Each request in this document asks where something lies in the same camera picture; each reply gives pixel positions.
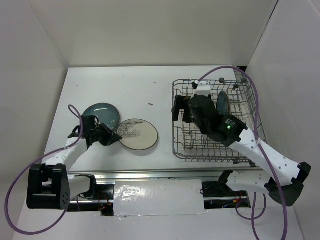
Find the cream plate tree pattern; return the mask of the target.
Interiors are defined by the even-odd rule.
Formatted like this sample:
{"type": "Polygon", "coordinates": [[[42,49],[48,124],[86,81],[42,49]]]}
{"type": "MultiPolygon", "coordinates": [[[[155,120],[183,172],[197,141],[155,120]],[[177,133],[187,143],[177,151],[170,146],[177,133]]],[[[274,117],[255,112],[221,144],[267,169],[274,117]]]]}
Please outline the cream plate tree pattern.
{"type": "Polygon", "coordinates": [[[120,143],[128,149],[144,151],[152,148],[159,139],[157,129],[148,121],[132,118],[123,121],[116,129],[120,143]]]}

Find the dark teal plate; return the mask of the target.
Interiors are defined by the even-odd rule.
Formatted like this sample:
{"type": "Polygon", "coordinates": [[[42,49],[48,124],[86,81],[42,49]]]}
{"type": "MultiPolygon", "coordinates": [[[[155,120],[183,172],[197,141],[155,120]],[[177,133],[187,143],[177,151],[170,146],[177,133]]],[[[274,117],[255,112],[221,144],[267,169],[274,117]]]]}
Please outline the dark teal plate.
{"type": "Polygon", "coordinates": [[[228,115],[231,113],[230,100],[225,91],[221,91],[218,94],[216,109],[220,115],[228,115]]]}

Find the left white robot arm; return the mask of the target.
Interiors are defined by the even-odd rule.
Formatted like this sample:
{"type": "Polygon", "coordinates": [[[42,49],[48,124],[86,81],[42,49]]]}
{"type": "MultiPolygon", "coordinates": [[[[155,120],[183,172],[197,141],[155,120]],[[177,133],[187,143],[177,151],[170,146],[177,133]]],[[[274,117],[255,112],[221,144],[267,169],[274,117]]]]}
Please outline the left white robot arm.
{"type": "Polygon", "coordinates": [[[65,210],[70,201],[79,195],[83,195],[88,200],[97,197],[99,187],[94,175],[71,176],[69,171],[94,143],[107,147],[120,140],[122,137],[100,123],[97,117],[80,116],[80,124],[68,136],[66,146],[44,163],[33,164],[30,167],[27,207],[65,210]]]}

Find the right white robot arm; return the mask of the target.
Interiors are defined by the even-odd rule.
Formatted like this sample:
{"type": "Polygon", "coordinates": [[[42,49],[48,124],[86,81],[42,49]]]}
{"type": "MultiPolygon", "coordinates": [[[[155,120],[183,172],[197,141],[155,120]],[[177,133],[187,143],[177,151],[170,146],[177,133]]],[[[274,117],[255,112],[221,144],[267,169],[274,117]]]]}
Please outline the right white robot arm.
{"type": "Polygon", "coordinates": [[[262,193],[288,207],[301,196],[311,166],[277,152],[237,117],[219,114],[210,95],[177,95],[171,111],[172,121],[176,122],[183,111],[183,122],[193,123],[207,139],[240,153],[260,167],[260,171],[225,170],[218,180],[218,190],[223,196],[240,191],[262,193]]]}

